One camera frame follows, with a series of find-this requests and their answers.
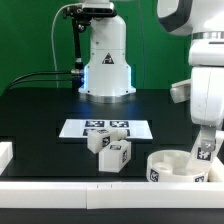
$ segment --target black table surface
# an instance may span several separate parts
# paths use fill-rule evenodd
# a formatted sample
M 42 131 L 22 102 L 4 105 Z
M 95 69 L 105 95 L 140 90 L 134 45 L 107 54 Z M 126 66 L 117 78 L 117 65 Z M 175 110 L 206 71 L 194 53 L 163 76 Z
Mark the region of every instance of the black table surface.
M 132 142 L 131 161 L 120 173 L 98 171 L 86 139 L 61 139 L 66 119 L 147 120 L 153 140 Z M 147 181 L 155 151 L 190 151 L 199 127 L 189 102 L 174 104 L 168 90 L 137 90 L 118 104 L 81 100 L 71 89 L 17 88 L 0 97 L 0 141 L 12 141 L 14 158 L 0 181 Z M 220 209 L 51 210 L 0 209 L 0 223 L 224 223 Z

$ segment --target green background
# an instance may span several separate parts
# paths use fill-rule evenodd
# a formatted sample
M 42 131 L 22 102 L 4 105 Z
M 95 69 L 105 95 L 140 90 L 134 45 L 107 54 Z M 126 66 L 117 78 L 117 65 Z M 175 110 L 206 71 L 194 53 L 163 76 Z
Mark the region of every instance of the green background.
M 37 71 L 53 71 L 51 26 L 57 11 L 69 0 L 1 0 L 0 2 L 0 93 L 15 78 Z M 189 78 L 189 37 L 164 32 L 156 18 L 156 0 L 115 2 L 127 25 L 126 59 L 132 67 L 137 89 L 169 89 Z M 60 16 L 55 28 L 59 70 L 74 67 L 71 20 Z M 89 30 L 81 34 L 82 55 L 89 60 Z M 38 86 L 56 87 L 41 83 Z M 59 83 L 59 87 L 70 83 Z

